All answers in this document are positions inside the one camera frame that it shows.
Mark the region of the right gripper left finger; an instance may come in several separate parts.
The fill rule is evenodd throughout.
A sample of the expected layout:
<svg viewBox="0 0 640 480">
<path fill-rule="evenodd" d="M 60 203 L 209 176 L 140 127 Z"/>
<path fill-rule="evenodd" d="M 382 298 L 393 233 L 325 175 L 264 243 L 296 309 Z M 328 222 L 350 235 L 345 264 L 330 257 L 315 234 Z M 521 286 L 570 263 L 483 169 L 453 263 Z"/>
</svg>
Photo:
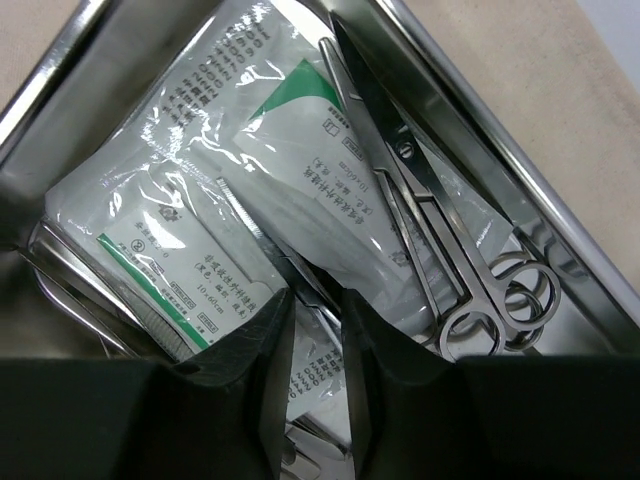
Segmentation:
<svg viewBox="0 0 640 480">
<path fill-rule="evenodd" d="M 295 301 L 278 291 L 190 360 L 5 360 L 5 479 L 275 479 Z"/>
</svg>

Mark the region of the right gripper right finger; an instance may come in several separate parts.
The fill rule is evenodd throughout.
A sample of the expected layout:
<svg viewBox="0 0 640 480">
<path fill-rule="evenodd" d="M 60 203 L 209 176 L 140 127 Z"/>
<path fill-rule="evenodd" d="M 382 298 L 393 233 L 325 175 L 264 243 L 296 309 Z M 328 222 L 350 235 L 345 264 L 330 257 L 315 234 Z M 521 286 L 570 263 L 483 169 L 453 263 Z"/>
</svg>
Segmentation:
<svg viewBox="0 0 640 480">
<path fill-rule="evenodd" d="M 639 362 L 620 356 L 448 362 L 356 291 L 341 335 L 359 479 L 635 479 Z"/>
</svg>

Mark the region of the steel surgical scissors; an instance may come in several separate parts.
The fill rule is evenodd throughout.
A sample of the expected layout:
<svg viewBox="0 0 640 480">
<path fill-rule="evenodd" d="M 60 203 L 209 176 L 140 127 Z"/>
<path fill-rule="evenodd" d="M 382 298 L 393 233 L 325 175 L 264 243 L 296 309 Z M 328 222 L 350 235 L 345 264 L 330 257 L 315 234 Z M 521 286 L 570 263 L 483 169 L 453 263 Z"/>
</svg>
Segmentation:
<svg viewBox="0 0 640 480">
<path fill-rule="evenodd" d="M 449 340 L 484 327 L 492 355 L 532 348 L 560 306 L 557 275 L 524 252 L 507 253 L 507 267 L 493 272 L 342 19 L 330 14 L 329 22 L 334 39 L 322 48 L 326 66 L 433 315 L 430 343 L 452 359 Z M 424 239 L 456 290 L 447 309 L 437 304 L 413 233 Z"/>
</svg>

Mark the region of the stainless steel instrument tray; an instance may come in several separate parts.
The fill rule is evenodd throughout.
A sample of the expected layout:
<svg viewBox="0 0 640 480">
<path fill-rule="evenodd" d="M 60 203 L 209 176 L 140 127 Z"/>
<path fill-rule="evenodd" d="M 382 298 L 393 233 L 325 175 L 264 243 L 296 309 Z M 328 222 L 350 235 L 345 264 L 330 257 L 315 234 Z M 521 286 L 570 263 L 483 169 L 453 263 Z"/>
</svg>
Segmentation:
<svg viewBox="0 0 640 480">
<path fill-rule="evenodd" d="M 635 479 L 639 296 L 405 1 L 84 1 L 1 117 L 1 474 Z"/>
</svg>

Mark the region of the beige surgical wrap cloth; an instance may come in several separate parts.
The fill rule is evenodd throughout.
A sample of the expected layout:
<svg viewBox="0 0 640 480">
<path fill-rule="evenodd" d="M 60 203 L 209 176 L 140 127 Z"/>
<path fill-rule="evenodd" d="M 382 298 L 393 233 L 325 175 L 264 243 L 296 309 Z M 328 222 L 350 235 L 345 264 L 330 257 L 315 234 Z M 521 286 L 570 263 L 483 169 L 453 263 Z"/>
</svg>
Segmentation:
<svg viewBox="0 0 640 480">
<path fill-rule="evenodd" d="M 418 125 L 558 263 L 565 304 L 538 348 L 639 350 L 639 96 L 573 1 L 285 1 L 337 14 Z M 19 254 L 46 192 L 118 132 L 215 1 L 1 5 L 1 353 L 99 356 L 74 299 Z"/>
</svg>

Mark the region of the steel needle holder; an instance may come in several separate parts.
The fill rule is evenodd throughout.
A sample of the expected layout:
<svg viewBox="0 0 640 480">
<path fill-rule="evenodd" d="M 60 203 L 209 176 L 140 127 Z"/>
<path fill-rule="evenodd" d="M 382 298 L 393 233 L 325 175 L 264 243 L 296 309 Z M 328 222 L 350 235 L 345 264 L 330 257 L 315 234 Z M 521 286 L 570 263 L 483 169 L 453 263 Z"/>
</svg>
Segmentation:
<svg viewBox="0 0 640 480">
<path fill-rule="evenodd" d="M 323 38 L 319 49 L 434 314 L 439 353 L 454 358 L 449 338 L 463 321 L 484 323 L 492 340 L 490 354 L 503 352 L 506 290 L 492 275 L 410 127 L 348 37 Z M 437 305 L 413 233 L 461 291 L 456 305 L 445 311 Z"/>
</svg>

